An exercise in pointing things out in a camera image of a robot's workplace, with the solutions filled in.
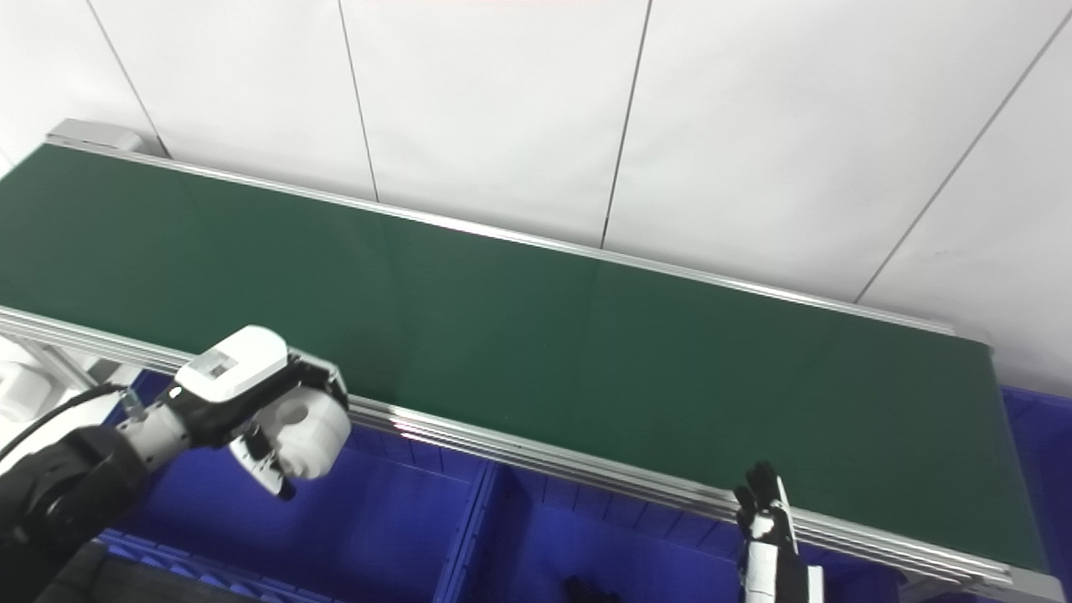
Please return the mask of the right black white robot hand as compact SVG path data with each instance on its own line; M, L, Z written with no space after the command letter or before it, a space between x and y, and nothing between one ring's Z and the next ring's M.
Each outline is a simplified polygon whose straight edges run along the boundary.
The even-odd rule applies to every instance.
M734 488L735 523L743 535L738 560L740 602L824 602L823 568L800 555L796 526L780 473L758 461Z

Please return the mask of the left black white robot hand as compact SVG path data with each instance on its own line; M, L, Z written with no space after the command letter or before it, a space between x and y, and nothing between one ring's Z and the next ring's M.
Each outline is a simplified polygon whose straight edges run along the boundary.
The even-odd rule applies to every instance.
M187 362L160 400L183 448L229 448L267 492L291 501L325 477L351 435L348 389L333 363L248 325Z

